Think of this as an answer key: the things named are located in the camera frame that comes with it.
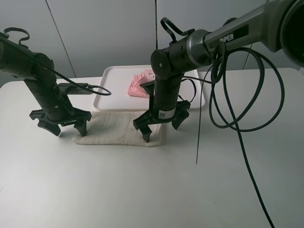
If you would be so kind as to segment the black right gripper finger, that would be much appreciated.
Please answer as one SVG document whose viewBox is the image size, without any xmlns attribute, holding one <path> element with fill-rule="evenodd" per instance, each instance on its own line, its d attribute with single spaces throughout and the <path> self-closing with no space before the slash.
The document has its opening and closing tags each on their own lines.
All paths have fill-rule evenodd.
<svg viewBox="0 0 304 228">
<path fill-rule="evenodd" d="M 189 117 L 189 112 L 187 110 L 182 111 L 180 114 L 178 114 L 174 120 L 171 122 L 173 128 L 177 130 L 181 123 Z"/>
<path fill-rule="evenodd" d="M 143 139 L 146 143 L 148 143 L 150 141 L 150 136 L 152 133 L 152 130 L 150 129 L 150 127 L 148 125 L 146 126 L 142 126 L 139 128 L 140 132 L 142 133 Z"/>
</svg>

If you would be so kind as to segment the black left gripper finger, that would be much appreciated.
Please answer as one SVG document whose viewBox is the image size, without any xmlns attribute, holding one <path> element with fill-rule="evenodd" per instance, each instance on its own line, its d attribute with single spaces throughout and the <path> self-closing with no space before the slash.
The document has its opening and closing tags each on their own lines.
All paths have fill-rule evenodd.
<svg viewBox="0 0 304 228">
<path fill-rule="evenodd" d="M 61 133 L 60 127 L 57 124 L 51 124 L 44 121 L 39 121 L 38 127 L 49 131 L 55 136 L 59 136 Z"/>
<path fill-rule="evenodd" d="M 77 129 L 81 136 L 86 136 L 87 134 L 87 120 L 76 120 L 74 123 L 74 128 Z"/>
</svg>

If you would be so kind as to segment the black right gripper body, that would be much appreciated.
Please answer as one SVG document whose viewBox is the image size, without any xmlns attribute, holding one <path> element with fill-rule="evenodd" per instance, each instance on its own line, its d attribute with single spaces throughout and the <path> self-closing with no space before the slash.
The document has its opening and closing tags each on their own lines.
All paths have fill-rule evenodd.
<svg viewBox="0 0 304 228">
<path fill-rule="evenodd" d="M 133 121 L 133 125 L 136 130 L 139 130 L 140 127 L 146 125 L 171 123 L 178 114 L 184 110 L 188 111 L 189 108 L 190 102 L 187 100 L 177 102 L 176 107 L 170 111 L 158 110 L 153 106 L 152 109 L 147 110 L 136 118 Z"/>
</svg>

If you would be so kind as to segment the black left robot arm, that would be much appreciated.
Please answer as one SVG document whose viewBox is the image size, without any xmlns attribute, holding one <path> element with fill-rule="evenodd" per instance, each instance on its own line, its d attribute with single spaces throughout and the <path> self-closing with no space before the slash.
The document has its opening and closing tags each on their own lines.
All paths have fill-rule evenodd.
<svg viewBox="0 0 304 228">
<path fill-rule="evenodd" d="M 9 40 L 9 32 L 26 34 L 19 43 Z M 81 136 L 87 133 L 86 123 L 91 120 L 91 113 L 74 108 L 68 94 L 90 94 L 87 83 L 77 84 L 69 79 L 57 84 L 54 62 L 43 53 L 29 50 L 21 42 L 29 40 L 29 33 L 21 28 L 10 27 L 0 34 L 0 70 L 24 81 L 31 91 L 40 110 L 30 113 L 32 120 L 38 119 L 38 127 L 59 136 L 61 126 L 73 125 Z"/>
</svg>

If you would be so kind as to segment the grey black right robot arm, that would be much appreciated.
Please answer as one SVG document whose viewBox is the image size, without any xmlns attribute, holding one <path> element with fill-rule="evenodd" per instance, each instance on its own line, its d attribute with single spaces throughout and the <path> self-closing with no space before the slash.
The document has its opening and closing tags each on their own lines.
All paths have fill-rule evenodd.
<svg viewBox="0 0 304 228">
<path fill-rule="evenodd" d="M 216 83 L 226 71 L 228 56 L 247 51 L 247 46 L 263 43 L 270 51 L 283 50 L 295 64 L 304 64 L 304 42 L 300 26 L 304 23 L 301 0 L 272 0 L 240 18 L 228 20 L 221 28 L 181 31 L 168 18 L 161 25 L 171 42 L 151 55 L 155 73 L 152 82 L 142 84 L 149 95 L 149 109 L 133 121 L 143 139 L 150 140 L 152 124 L 171 123 L 177 129 L 189 116 L 189 101 L 178 101 L 186 72 L 213 65 L 211 81 Z"/>
</svg>

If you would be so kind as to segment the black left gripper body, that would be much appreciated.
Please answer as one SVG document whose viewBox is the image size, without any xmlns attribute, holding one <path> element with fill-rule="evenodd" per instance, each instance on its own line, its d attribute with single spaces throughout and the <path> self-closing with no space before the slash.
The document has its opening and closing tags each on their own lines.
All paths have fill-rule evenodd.
<svg viewBox="0 0 304 228">
<path fill-rule="evenodd" d="M 91 113 L 72 107 L 72 113 L 67 109 L 59 106 L 55 106 L 47 109 L 33 110 L 29 116 L 32 120 L 38 119 L 38 121 L 44 121 L 50 124 L 57 124 L 58 126 L 70 126 L 74 125 L 76 120 L 91 120 Z"/>
</svg>

